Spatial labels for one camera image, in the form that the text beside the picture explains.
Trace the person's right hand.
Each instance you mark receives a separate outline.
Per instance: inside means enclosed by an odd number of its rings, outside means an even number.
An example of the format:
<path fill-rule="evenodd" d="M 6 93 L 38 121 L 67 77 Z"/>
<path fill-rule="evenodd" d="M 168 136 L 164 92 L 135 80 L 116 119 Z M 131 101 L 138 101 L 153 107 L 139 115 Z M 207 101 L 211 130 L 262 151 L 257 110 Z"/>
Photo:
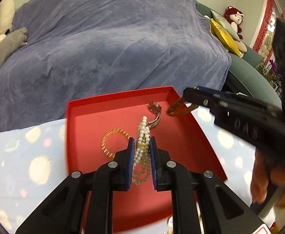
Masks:
<path fill-rule="evenodd" d="M 250 185 L 253 202 L 262 204 L 265 201 L 269 182 L 276 186 L 285 187 L 285 166 L 277 165 L 268 172 L 266 170 L 265 156 L 262 152 L 256 150 Z M 276 205 L 280 208 L 285 207 L 285 192 Z"/>

